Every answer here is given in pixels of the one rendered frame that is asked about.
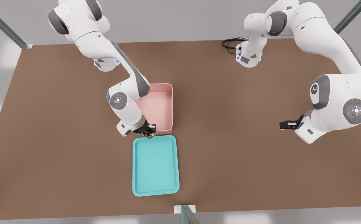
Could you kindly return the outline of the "pale blue-green tray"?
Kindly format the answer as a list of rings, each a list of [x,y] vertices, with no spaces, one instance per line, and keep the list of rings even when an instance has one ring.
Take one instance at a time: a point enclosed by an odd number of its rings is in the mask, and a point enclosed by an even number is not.
[[[174,194],[180,188],[176,138],[133,141],[132,191],[137,197]]]

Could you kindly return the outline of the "silver frame post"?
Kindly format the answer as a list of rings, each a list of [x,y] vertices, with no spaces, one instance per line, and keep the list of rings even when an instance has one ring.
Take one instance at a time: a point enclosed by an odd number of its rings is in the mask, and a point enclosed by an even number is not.
[[[174,205],[174,214],[181,214],[182,224],[200,224],[196,217],[196,205]]]
[[[344,18],[334,27],[334,31],[340,34],[358,14],[361,13],[361,0],[344,16]]]
[[[21,49],[32,49],[32,44],[27,44],[16,32],[14,32],[1,18],[0,18],[0,30],[7,35],[14,43],[16,43]]]

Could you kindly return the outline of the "pink open box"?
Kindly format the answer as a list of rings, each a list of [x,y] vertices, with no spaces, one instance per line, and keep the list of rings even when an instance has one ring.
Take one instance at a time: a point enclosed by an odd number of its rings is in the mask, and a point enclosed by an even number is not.
[[[172,133],[172,85],[150,84],[149,94],[136,100],[149,124],[156,124],[156,135]]]

